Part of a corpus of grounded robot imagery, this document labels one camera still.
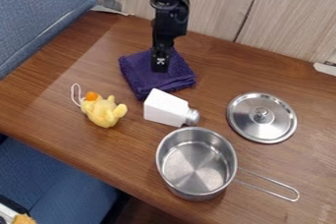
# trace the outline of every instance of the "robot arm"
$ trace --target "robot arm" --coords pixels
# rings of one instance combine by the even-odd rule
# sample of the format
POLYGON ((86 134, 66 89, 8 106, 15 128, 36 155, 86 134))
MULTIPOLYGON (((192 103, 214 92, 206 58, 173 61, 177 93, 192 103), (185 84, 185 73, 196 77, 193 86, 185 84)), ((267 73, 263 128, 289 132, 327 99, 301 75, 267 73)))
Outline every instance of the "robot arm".
POLYGON ((187 33, 189 0, 150 0, 155 9, 151 69, 167 72, 174 39, 187 33))

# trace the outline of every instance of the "metal pot lid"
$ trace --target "metal pot lid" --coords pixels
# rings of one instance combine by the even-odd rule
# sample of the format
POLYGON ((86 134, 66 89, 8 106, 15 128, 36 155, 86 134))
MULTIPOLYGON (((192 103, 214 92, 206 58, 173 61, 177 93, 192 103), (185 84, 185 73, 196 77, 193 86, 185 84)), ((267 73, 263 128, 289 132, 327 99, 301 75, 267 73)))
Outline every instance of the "metal pot lid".
POLYGON ((291 106, 266 93, 246 93, 233 99, 227 109, 231 127, 248 140, 276 143, 287 140, 298 126, 291 106))

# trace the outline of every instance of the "purple cloth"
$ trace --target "purple cloth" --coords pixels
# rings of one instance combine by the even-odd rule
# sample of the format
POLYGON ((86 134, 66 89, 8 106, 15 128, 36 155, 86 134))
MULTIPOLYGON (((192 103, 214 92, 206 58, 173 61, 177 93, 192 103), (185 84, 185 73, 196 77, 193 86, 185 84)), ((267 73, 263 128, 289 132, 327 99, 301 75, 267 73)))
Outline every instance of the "purple cloth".
POLYGON ((119 58, 119 65, 132 91, 140 100, 146 99, 155 87, 171 92, 196 83, 195 73, 175 49, 172 49, 167 73, 151 71, 151 50, 122 56, 119 58))

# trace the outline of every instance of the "blue chair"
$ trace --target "blue chair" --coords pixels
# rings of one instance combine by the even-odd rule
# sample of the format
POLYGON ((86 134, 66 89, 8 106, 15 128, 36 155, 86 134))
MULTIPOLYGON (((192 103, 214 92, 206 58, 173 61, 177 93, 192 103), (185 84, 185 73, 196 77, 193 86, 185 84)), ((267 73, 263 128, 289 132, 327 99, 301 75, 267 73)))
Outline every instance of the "blue chair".
MULTIPOLYGON (((0 80, 96 0, 0 0, 0 80)), ((0 195, 40 224, 98 224, 120 192, 0 135, 0 195)))
POLYGON ((96 0, 0 0, 0 80, 96 0))
POLYGON ((16 140, 0 144, 0 195, 41 224, 98 224, 120 192, 16 140))

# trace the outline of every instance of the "stainless steel pan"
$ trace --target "stainless steel pan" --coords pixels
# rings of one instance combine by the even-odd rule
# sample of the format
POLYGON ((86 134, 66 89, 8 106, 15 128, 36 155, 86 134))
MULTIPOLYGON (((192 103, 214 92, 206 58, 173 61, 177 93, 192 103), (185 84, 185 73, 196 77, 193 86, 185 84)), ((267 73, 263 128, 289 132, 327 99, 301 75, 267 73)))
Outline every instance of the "stainless steel pan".
POLYGON ((299 192, 288 185, 239 168, 233 146, 205 128, 182 128, 166 136, 157 148, 156 166, 169 190, 188 200, 204 201, 223 193, 238 169, 293 191, 296 197, 281 196, 243 181, 236 182, 288 201, 297 201, 300 197, 299 192))

